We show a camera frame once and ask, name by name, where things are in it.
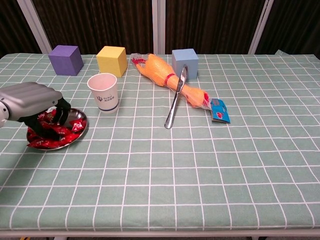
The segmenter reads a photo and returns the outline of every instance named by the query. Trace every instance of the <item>dark curtain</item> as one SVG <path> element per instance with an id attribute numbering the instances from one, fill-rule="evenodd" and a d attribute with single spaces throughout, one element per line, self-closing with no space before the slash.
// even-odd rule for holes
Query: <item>dark curtain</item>
<path id="1" fill-rule="evenodd" d="M 247 54 L 265 0 L 167 0 L 165 52 Z"/>
<path id="2" fill-rule="evenodd" d="M 41 50 L 16 0 L 0 1 L 0 58 L 6 54 Z"/>
<path id="3" fill-rule="evenodd" d="M 315 54 L 320 57 L 320 0 L 275 0 L 257 54 Z"/>
<path id="4" fill-rule="evenodd" d="M 77 45 L 81 54 L 103 46 L 153 52 L 151 0 L 32 0 L 49 42 Z"/>

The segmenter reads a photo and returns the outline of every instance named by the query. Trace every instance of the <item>white paper cup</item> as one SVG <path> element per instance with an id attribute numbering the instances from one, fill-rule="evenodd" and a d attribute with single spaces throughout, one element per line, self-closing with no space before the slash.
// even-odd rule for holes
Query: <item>white paper cup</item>
<path id="1" fill-rule="evenodd" d="M 111 73 L 98 73 L 87 82 L 101 112 L 111 114 L 118 110 L 117 77 Z"/>

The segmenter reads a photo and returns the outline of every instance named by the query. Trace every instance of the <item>toy block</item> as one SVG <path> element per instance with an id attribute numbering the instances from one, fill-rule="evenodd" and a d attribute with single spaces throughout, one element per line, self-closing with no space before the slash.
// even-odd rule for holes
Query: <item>toy block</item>
<path id="1" fill-rule="evenodd" d="M 57 45 L 48 57 L 57 75 L 76 76 L 84 66 L 78 46 Z"/>
<path id="2" fill-rule="evenodd" d="M 100 73 L 122 77 L 128 67 L 126 49 L 120 46 L 104 46 L 96 55 Z"/>
<path id="3" fill-rule="evenodd" d="M 180 77 L 183 66 L 188 66 L 187 79 L 196 79 L 198 75 L 199 58 L 193 48 L 172 50 L 172 67 Z"/>

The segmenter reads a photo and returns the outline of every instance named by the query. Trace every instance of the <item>yellow cube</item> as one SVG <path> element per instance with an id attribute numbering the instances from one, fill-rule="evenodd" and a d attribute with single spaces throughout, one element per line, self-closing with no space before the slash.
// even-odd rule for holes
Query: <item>yellow cube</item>
<path id="1" fill-rule="evenodd" d="M 128 67 L 126 49 L 119 46 L 104 46 L 96 55 L 100 73 L 122 77 Z"/>

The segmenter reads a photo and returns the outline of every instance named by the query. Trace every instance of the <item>candy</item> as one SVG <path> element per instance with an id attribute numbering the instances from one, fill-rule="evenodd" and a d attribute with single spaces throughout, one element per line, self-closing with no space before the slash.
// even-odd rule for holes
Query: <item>candy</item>
<path id="1" fill-rule="evenodd" d="M 86 121 L 83 121 L 81 118 L 76 119 L 76 120 L 72 120 L 69 122 L 73 127 L 72 127 L 72 132 L 80 132 L 83 129 L 85 129 L 85 126 L 87 124 Z"/>
<path id="2" fill-rule="evenodd" d="M 55 109 L 53 109 L 51 112 L 47 112 L 44 116 L 44 120 L 50 123 L 52 119 L 54 119 L 54 116 L 56 115 L 56 113 L 57 113 L 57 110 Z"/>
<path id="3" fill-rule="evenodd" d="M 69 134 L 72 134 L 72 132 L 66 126 L 60 126 L 60 125 L 54 124 L 52 125 L 51 128 L 61 136 L 67 136 Z"/>
<path id="4" fill-rule="evenodd" d="M 76 133 L 71 133 L 67 136 L 64 136 L 60 142 L 63 143 L 63 145 L 68 144 L 73 142 L 74 140 L 76 140 L 79 137 L 80 134 L 76 134 Z"/>
<path id="5" fill-rule="evenodd" d="M 82 118 L 70 121 L 71 127 L 60 125 L 59 123 L 52 123 L 56 110 L 51 112 L 43 112 L 38 116 L 38 122 L 44 129 L 53 129 L 62 138 L 59 141 L 52 139 L 44 139 L 37 135 L 30 127 L 27 129 L 28 147 L 37 149 L 54 149 L 65 146 L 76 140 L 81 132 L 85 129 L 87 121 Z"/>

